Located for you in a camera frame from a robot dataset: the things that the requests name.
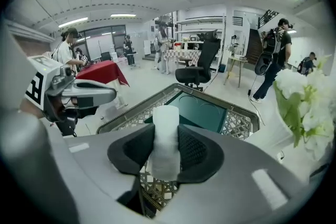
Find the cap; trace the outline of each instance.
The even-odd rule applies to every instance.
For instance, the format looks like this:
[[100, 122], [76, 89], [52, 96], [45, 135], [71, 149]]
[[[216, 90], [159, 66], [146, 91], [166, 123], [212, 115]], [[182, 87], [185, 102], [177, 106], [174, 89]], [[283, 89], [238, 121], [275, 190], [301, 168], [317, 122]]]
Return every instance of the cap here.
[[278, 26], [282, 26], [283, 24], [288, 25], [289, 28], [293, 28], [293, 25], [289, 24], [289, 21], [285, 18], [281, 18], [278, 22]]
[[68, 34], [72, 34], [73, 38], [81, 38], [81, 35], [78, 33], [77, 29], [75, 29], [74, 27], [70, 27], [67, 30]]

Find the red tablecloth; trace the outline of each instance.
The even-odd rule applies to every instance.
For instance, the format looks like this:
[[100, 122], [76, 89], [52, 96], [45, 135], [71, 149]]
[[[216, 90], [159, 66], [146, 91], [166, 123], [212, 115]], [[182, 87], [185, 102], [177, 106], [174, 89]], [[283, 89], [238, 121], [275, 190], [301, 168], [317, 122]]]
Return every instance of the red tablecloth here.
[[118, 65], [109, 60], [98, 62], [95, 65], [84, 68], [77, 74], [76, 79], [89, 79], [104, 84], [118, 79], [120, 83], [129, 86]]

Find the ceiling light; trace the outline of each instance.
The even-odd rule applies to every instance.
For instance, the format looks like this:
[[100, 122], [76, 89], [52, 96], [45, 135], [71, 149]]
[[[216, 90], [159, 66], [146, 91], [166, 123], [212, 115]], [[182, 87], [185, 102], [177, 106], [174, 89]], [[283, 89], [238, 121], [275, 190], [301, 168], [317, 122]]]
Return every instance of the ceiling light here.
[[85, 40], [85, 39], [89, 39], [89, 38], [90, 38], [90, 37], [80, 38], [80, 39], [77, 40], [77, 42], [81, 42], [81, 41], [83, 41], [83, 40]]
[[111, 14], [111, 17], [135, 17], [136, 14]]
[[82, 18], [82, 19], [78, 19], [78, 20], [72, 20], [72, 21], [67, 22], [67, 23], [65, 23], [65, 24], [59, 25], [58, 27], [59, 27], [59, 28], [62, 28], [62, 27], [64, 27], [64, 26], [72, 25], [72, 24], [75, 24], [75, 23], [78, 23], [78, 22], [82, 22], [82, 21], [85, 21], [85, 20], [88, 20], [88, 17], [85, 17], [85, 18]]

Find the checkered tablecloth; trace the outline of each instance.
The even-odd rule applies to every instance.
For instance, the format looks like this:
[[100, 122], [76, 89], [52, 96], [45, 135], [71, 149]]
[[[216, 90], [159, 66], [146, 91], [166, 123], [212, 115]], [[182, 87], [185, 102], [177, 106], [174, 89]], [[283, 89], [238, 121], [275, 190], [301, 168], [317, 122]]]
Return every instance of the checkered tablecloth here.
[[189, 65], [195, 65], [197, 66], [197, 61], [199, 59], [199, 56], [201, 54], [200, 50], [167, 50], [163, 54], [163, 59], [166, 60], [167, 58], [173, 58], [174, 61], [178, 61], [179, 58], [188, 58], [192, 61], [189, 63]]

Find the flower bouquet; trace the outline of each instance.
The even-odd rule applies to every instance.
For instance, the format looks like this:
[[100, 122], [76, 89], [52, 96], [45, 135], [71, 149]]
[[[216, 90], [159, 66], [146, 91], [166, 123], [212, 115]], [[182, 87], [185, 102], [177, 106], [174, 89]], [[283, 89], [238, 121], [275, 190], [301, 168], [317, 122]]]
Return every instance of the flower bouquet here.
[[274, 82], [279, 114], [292, 132], [294, 147], [300, 141], [311, 159], [318, 161], [334, 139], [334, 90], [322, 72], [324, 57], [307, 76], [281, 70]]

